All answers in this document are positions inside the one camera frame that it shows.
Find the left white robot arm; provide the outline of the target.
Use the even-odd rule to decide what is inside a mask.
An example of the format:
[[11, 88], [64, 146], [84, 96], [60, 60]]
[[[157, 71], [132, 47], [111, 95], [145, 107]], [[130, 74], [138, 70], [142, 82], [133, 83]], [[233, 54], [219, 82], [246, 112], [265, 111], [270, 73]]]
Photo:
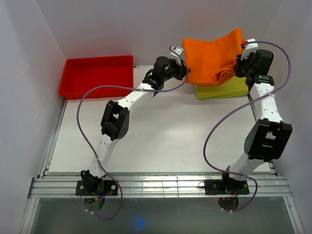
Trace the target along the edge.
[[116, 144], [126, 136], [131, 113], [158, 93], [165, 92], [163, 88], [166, 81], [172, 78], [186, 81], [188, 73], [186, 62], [177, 52], [172, 52], [170, 58], [158, 57], [137, 88], [132, 88], [130, 94], [118, 101], [107, 102], [100, 123], [98, 148], [94, 148], [91, 142], [86, 140], [95, 157], [91, 166], [80, 173], [85, 187], [91, 194], [98, 195], [103, 190], [103, 178], [108, 174], [104, 166], [108, 163]]

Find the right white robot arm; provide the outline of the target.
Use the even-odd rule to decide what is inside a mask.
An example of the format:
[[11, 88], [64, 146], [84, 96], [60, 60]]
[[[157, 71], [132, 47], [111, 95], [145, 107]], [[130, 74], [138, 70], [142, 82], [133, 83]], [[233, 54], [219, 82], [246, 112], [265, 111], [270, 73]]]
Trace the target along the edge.
[[244, 153], [222, 174], [220, 187], [227, 194], [245, 189], [248, 175], [262, 164], [279, 159], [291, 136], [292, 126], [280, 116], [273, 95], [274, 80], [268, 74], [272, 61], [273, 53], [263, 49], [237, 57], [236, 74], [246, 77], [256, 122], [246, 136]]

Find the orange trousers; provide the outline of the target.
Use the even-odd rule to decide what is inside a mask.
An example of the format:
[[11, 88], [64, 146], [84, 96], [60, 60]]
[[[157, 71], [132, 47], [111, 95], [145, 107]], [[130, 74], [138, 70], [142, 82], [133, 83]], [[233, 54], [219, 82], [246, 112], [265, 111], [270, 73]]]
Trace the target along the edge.
[[217, 86], [235, 76], [236, 56], [242, 54], [244, 41], [240, 28], [212, 41], [182, 40], [185, 61], [190, 69], [187, 83], [197, 86]]

